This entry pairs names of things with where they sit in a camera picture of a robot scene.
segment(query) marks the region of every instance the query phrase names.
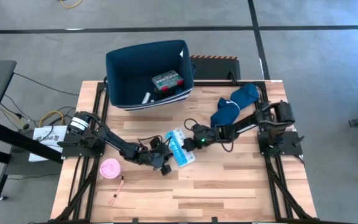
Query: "blue towel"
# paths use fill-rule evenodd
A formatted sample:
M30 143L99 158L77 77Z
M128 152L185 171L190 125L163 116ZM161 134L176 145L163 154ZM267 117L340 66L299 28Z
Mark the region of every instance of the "blue towel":
M230 100L236 102L240 110L246 108L248 105L252 104L259 98L258 90L254 84L248 83L242 86L240 89L234 91Z
M211 128L232 124L239 116L240 110L255 102L258 95L256 86L249 83L234 91L230 100L220 98L218 111L211 116Z

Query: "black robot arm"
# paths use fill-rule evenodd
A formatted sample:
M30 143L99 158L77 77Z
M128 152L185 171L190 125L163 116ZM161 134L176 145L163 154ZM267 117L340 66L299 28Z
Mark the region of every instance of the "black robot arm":
M90 131L89 126L94 121L99 128ZM119 151L126 161L138 165L152 166L154 170L161 169L163 175L167 175L171 168L165 163L172 156L167 144L160 138L154 137L150 142L151 149L140 143L126 142L118 135L110 131L109 127L102 123L100 117L85 111L76 112L70 125L67 127L67 134L79 136L76 141L58 142L61 147L82 147L89 150L97 150L104 147L104 142Z
M264 119L264 115L270 115L271 110L275 112L276 121ZM190 128L194 134L193 138L186 138L182 148L187 151L192 151L196 148L201 149L214 143L230 143L236 140L241 133L259 125L265 125L267 131L270 131L270 146L280 147L278 138L285 131L285 128L291 126L294 122L294 115L289 103L283 101L272 103L260 110L254 111L251 115L234 124L209 128L196 122L196 124Z

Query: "pink mug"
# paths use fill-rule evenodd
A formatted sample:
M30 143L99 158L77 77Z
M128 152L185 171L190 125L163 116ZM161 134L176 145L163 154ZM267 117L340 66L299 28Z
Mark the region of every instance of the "pink mug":
M100 174L107 179L115 179L121 173L121 166L116 159L106 159L100 166Z

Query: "navy blue bin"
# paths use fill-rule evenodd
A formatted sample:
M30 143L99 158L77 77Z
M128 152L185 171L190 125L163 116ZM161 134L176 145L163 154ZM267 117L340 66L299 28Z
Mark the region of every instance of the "navy blue bin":
M140 44L113 50L106 55L108 92L111 104L125 110L139 110L185 100L193 89L195 67L184 40ZM147 92L156 99L152 78L176 71L184 80L183 91L158 101L142 104Z

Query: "floor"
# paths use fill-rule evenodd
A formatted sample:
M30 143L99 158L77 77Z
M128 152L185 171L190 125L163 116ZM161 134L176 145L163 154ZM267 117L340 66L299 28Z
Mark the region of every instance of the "floor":
M254 0L254 4L259 26L358 25L357 0ZM83 0L74 9L64 9L58 1L0 0L0 30L185 26L252 26L248 2ZM78 93L82 80L106 76L107 52L128 45L183 39L191 54L237 56L243 79L269 75L284 81L296 128L306 136L302 147L318 216L358 223L358 128L347 123L358 116L358 30L263 30L260 34L268 73L261 71L254 31L244 29L0 34L0 59L17 61L17 73ZM33 119L76 105L74 96L17 76L7 95ZM7 98L3 103L14 110ZM15 128L2 114L0 123ZM0 150L7 149L0 144ZM3 194L10 198L0 202L0 223L48 220L57 183L58 175L8 180Z

